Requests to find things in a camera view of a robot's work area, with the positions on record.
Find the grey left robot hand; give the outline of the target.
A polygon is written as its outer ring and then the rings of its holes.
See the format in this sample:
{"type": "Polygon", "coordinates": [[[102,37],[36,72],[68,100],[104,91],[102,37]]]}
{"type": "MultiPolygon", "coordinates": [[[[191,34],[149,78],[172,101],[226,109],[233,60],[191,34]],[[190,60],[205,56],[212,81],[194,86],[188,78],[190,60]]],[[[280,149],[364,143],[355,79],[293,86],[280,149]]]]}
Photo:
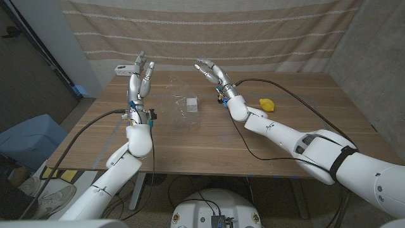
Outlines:
{"type": "Polygon", "coordinates": [[[131,109],[137,109],[144,105],[144,98],[146,98],[151,90],[151,77],[154,70],[154,62],[150,62],[147,67],[145,77],[140,78],[146,63],[145,52],[141,51],[137,56],[132,74],[127,87],[127,101],[131,109]]]}

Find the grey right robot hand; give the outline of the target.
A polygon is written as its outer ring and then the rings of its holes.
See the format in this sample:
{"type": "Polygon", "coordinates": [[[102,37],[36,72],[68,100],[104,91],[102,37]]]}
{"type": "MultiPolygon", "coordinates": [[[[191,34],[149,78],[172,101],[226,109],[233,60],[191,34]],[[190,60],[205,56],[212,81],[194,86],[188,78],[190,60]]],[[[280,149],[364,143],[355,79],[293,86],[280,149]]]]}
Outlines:
{"type": "Polygon", "coordinates": [[[209,82],[220,86],[221,91],[226,95],[226,97],[233,98],[239,95],[235,88],[235,85],[230,80],[230,77],[223,71],[220,66],[216,65],[212,61],[205,59],[197,59],[197,61],[199,63],[204,63],[209,69],[213,71],[213,73],[209,73],[198,64],[194,65],[194,67],[201,74],[203,74],[209,82]]]}

